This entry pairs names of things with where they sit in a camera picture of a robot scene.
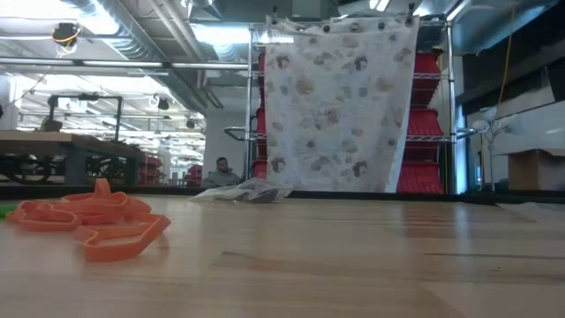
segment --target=wooden table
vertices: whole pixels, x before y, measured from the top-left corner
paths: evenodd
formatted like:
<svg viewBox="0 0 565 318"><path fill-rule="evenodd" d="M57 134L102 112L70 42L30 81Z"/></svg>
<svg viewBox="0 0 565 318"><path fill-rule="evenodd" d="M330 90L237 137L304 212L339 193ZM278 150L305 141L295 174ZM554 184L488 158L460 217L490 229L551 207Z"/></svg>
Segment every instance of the wooden table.
<svg viewBox="0 0 565 318"><path fill-rule="evenodd" d="M85 263L0 224L2 317L565 317L565 225L459 203L141 197L172 220Z"/></svg>
<svg viewBox="0 0 565 318"><path fill-rule="evenodd" d="M67 185L84 185L86 160L91 155L126 158L124 182L137 184L139 161L143 153L133 147L100 141L91 136L64 132L0 132L0 155L64 155Z"/></svg>

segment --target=man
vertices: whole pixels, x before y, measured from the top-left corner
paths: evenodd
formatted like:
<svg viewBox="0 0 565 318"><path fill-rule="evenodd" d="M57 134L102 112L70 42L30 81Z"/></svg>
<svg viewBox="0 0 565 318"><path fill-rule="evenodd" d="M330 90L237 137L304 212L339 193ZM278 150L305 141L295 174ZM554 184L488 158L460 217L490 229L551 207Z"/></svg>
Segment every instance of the man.
<svg viewBox="0 0 565 318"><path fill-rule="evenodd" d="M216 188L220 186L234 186L239 183L237 174L232 173L228 165L228 159L219 157L215 161L216 171L210 173L208 178L202 182L205 188Z"/></svg>

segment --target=clear plastic bag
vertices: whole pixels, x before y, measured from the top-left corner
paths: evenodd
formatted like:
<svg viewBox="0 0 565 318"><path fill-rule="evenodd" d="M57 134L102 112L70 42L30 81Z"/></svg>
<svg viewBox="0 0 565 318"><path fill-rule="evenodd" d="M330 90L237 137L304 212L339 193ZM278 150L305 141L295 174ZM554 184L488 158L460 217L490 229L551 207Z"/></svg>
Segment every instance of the clear plastic bag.
<svg viewBox="0 0 565 318"><path fill-rule="evenodd" d="M286 198L291 192L292 189L287 186L268 182L262 178L252 178L241 185L230 185L206 190L190 200L269 203Z"/></svg>

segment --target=orange cookie cutter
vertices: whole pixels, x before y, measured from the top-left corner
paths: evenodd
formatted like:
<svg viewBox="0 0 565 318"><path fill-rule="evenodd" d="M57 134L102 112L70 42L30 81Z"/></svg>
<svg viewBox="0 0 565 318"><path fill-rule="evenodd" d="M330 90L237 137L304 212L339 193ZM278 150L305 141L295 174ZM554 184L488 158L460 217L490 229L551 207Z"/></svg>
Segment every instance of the orange cookie cutter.
<svg viewBox="0 0 565 318"><path fill-rule="evenodd" d="M166 216L150 212L145 202L112 193L106 179L97 179L93 193L67 195L60 201L22 201L6 219L26 231L74 231L87 261L121 261L143 252L169 226ZM139 238L100 245L103 240L133 236Z"/></svg>

